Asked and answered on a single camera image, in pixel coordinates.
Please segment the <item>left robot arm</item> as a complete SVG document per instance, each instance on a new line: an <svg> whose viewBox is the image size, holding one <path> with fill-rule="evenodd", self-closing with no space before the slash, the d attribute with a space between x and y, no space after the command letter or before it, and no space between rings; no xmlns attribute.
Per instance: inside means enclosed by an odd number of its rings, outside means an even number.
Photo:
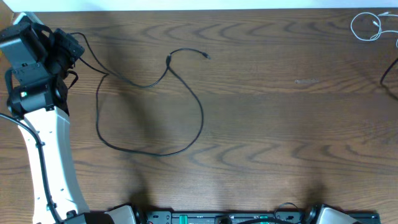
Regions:
<svg viewBox="0 0 398 224"><path fill-rule="evenodd" d="M70 147L69 86L84 48L61 29L23 12L1 31L1 51L11 64L5 74L8 119L17 124L29 156L34 186L34 223L137 222L129 205L93 212L78 185Z"/></svg>

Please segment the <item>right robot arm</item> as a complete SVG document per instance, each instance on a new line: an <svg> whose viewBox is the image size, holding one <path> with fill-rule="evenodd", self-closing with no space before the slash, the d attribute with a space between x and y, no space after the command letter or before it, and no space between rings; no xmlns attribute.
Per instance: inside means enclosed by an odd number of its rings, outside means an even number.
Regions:
<svg viewBox="0 0 398 224"><path fill-rule="evenodd" d="M314 205L303 217L306 224L361 224L361 222L346 213L329 205Z"/></svg>

